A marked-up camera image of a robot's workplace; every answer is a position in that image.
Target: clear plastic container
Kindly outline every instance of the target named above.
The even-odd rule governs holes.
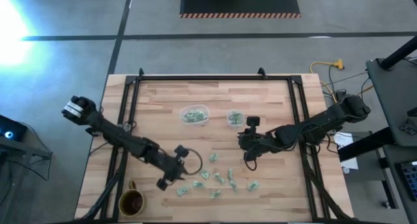
[[[239,119],[232,119],[231,117],[233,115],[241,115],[241,117]],[[243,124],[245,122],[245,115],[240,110],[230,110],[226,114],[226,121],[227,121],[227,124],[230,127],[239,128],[239,127],[243,126]]]
[[[193,119],[194,117],[187,117],[186,115],[190,113],[190,114],[195,114],[195,118],[199,118],[199,114],[202,113],[204,118],[203,120],[199,120],[196,122],[193,122],[192,120],[187,120],[188,119]],[[209,121],[209,108],[205,105],[191,105],[188,107],[185,107],[183,109],[181,109],[180,111],[180,119],[182,120],[182,122],[186,125],[195,125],[195,126],[203,126],[205,124],[207,124],[207,122]]]

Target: wooden table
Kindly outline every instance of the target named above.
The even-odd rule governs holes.
[[[114,123],[119,114],[125,77],[109,76],[102,101],[105,118]],[[324,111],[326,105],[318,75],[302,74],[302,79],[310,115]],[[299,95],[296,95],[298,106],[301,106]],[[185,126],[179,119],[179,111],[194,104],[209,107],[210,117],[206,126]],[[237,132],[244,127],[232,129],[225,119],[231,109],[242,110],[246,116],[260,116],[258,132],[294,124],[285,81],[142,81],[136,105],[137,128],[133,134],[156,141],[170,154],[179,144],[193,148],[203,157],[204,169],[210,173],[220,172],[225,179],[228,168],[232,168],[238,193],[234,193],[228,183],[221,185],[212,176],[206,181],[200,175],[185,176],[185,181],[177,181],[166,191],[160,191],[156,182],[162,172],[129,156],[124,191],[128,189],[128,181],[134,180],[147,203],[142,214],[130,218],[120,215],[119,221],[311,221],[299,149],[264,154],[257,160],[257,170],[249,171],[242,159],[243,151],[237,143]],[[103,142],[102,138],[94,139],[92,149]],[[209,163],[208,158],[214,152],[219,154],[219,159]],[[111,146],[104,146],[90,156],[76,217],[85,214],[103,191],[110,154]],[[323,147],[319,159],[326,189],[343,211],[352,216],[338,156]],[[189,171],[197,169],[198,165],[196,156],[190,154],[186,158]],[[187,194],[178,197],[177,189],[192,187],[194,180],[204,182],[206,188],[192,188]],[[249,192],[246,187],[254,180],[259,181],[260,186]],[[221,196],[210,199],[210,191],[217,189],[222,190]],[[315,198],[320,211],[317,191]],[[114,194],[109,203],[109,216],[113,210],[113,200]]]

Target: black and orange striped mat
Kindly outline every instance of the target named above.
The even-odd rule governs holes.
[[[181,0],[181,18],[300,18],[297,0]]]

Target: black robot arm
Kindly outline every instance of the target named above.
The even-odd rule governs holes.
[[[88,125],[92,130],[102,132],[104,139],[111,145],[124,147],[133,157],[162,170],[164,175],[156,184],[161,190],[166,189],[168,185],[166,180],[170,182],[184,180],[181,177],[182,173],[191,175],[185,169],[184,161],[182,160],[187,157],[191,149],[179,145],[174,150],[177,155],[175,157],[170,156],[154,141],[145,137],[130,135],[123,128],[105,119],[102,113],[96,110],[96,104],[88,98],[73,96],[62,110],[62,114],[77,125]]]
[[[238,143],[245,150],[244,161],[254,161],[264,153],[291,150],[299,137],[318,145],[330,130],[340,130],[345,122],[365,120],[370,108],[358,96],[346,95],[326,111],[295,125],[279,126],[264,135],[256,133],[259,117],[248,117],[244,132],[238,133]]]

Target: white paper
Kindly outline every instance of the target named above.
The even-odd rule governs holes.
[[[351,143],[353,143],[353,137],[351,133],[342,133],[342,132],[338,132],[336,133],[336,135],[334,135],[334,142],[337,143],[340,147],[338,148],[341,149]],[[341,162],[341,166],[349,168],[349,169],[358,169],[358,161],[356,160],[356,158],[352,158],[346,161]]]

